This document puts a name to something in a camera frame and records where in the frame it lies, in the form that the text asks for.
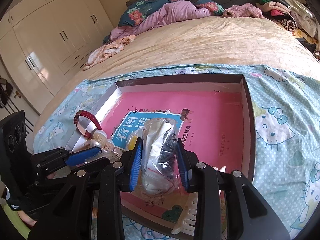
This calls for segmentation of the person's left hand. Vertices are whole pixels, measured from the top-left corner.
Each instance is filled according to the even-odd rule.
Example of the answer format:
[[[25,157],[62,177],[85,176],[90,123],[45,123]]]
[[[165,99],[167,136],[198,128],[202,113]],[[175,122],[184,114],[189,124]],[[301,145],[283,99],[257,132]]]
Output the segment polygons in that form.
[[[33,220],[32,218],[30,218],[25,212],[23,211],[18,211],[18,215],[20,217],[20,219],[27,225],[33,227],[36,223],[36,220]]]

